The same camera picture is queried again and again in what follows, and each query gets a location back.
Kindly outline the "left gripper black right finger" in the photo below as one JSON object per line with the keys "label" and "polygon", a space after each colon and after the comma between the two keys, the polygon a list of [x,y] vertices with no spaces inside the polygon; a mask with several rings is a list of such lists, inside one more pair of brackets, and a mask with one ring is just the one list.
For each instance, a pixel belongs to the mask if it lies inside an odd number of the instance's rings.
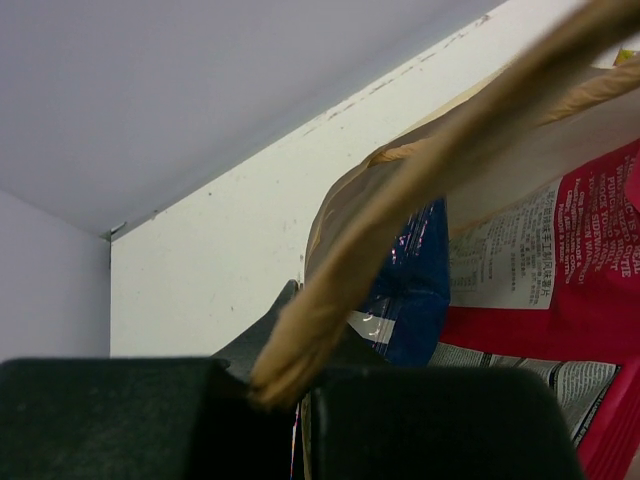
{"label": "left gripper black right finger", "polygon": [[307,479],[582,479],[549,387],[519,368],[402,368],[353,329],[301,407]]}

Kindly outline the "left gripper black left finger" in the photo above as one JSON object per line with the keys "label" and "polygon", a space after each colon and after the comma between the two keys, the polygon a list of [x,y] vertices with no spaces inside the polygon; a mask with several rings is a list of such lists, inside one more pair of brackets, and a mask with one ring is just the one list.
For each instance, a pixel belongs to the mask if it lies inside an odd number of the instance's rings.
{"label": "left gripper black left finger", "polygon": [[203,357],[20,358],[1,365],[5,479],[300,479],[299,415],[246,397],[273,305]]}

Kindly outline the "blue snack packet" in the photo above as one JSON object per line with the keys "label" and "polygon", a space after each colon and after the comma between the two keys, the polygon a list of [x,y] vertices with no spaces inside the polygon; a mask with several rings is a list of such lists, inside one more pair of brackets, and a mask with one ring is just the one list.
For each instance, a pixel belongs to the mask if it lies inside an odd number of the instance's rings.
{"label": "blue snack packet", "polygon": [[446,201],[413,214],[349,325],[399,366],[424,366],[433,355],[451,301]]}

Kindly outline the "magenta large snack packet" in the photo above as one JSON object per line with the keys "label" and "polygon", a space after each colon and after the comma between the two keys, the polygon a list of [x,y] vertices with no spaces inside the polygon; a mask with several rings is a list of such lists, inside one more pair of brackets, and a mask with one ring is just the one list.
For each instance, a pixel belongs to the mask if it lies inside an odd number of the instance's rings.
{"label": "magenta large snack packet", "polygon": [[576,168],[451,240],[435,366],[519,367],[553,391],[590,479],[639,448],[639,145]]}

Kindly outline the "brown paper bag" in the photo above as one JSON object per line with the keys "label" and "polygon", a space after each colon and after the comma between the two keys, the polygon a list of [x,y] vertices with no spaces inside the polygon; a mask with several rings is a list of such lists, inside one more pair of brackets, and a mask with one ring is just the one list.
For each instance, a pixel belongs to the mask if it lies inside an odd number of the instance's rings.
{"label": "brown paper bag", "polygon": [[251,372],[251,400],[267,409],[296,403],[326,365],[403,222],[523,140],[581,69],[638,30],[638,2],[589,1],[443,124],[363,207],[281,311]]}

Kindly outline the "yellow snack packet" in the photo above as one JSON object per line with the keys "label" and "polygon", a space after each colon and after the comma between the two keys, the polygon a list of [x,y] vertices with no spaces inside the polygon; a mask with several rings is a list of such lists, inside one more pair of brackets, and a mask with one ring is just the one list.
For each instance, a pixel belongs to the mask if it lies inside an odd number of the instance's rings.
{"label": "yellow snack packet", "polygon": [[615,59],[613,62],[613,66],[614,67],[618,67],[624,63],[626,63],[627,61],[629,61],[630,59],[633,59],[635,57],[637,57],[639,55],[639,51],[638,50],[632,50],[632,49],[626,49],[626,48],[621,48]]}

